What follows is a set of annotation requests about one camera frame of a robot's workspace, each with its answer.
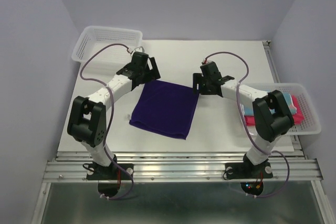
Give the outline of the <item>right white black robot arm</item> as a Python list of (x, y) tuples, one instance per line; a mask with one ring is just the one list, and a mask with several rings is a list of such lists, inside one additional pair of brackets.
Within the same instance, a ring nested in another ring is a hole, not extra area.
[(253, 110), (257, 135), (251, 139), (252, 146), (242, 162), (226, 164), (224, 179), (272, 178), (268, 157), (279, 138), (295, 124), (283, 93), (257, 90), (231, 76), (223, 77), (214, 62), (204, 63), (200, 69), (201, 73), (193, 74), (194, 93), (236, 101), (240, 115), (242, 109)]

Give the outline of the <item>light blue towel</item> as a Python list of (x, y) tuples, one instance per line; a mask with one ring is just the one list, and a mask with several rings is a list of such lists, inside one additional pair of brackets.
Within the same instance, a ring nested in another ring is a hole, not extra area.
[[(288, 108), (292, 115), (297, 113), (297, 108), (295, 107), (293, 103), (292, 96), (289, 93), (283, 93), (284, 99), (288, 105)], [(253, 109), (245, 107), (243, 104), (240, 105), (241, 110), (243, 112), (244, 116), (254, 116)]]

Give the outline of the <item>purple towel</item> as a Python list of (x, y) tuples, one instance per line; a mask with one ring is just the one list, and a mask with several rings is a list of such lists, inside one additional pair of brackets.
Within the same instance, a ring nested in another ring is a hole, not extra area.
[(185, 140), (190, 132), (198, 93), (179, 84), (155, 80), (144, 85), (129, 124), (166, 137)]

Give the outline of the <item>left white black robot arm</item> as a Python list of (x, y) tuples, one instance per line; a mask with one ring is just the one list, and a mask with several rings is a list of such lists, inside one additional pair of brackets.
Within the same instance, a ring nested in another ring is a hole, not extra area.
[(81, 143), (93, 161), (84, 164), (88, 180), (112, 180), (123, 170), (116, 155), (107, 146), (106, 138), (112, 119), (107, 111), (114, 111), (114, 104), (136, 87), (159, 79), (156, 61), (144, 52), (136, 51), (131, 62), (118, 70), (112, 80), (87, 97), (77, 96), (72, 103), (67, 133)]

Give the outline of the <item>pink towel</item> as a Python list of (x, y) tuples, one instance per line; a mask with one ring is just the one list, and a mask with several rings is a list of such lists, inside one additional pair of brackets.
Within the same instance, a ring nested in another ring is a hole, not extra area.
[[(305, 119), (305, 117), (303, 116), (303, 113), (301, 112), (297, 98), (294, 95), (291, 95), (291, 96), (293, 99), (293, 103), (295, 107), (297, 108), (297, 113), (292, 115), (292, 117), (294, 119), (295, 125), (299, 125)], [(247, 126), (255, 126), (254, 116), (244, 116), (244, 120)]]

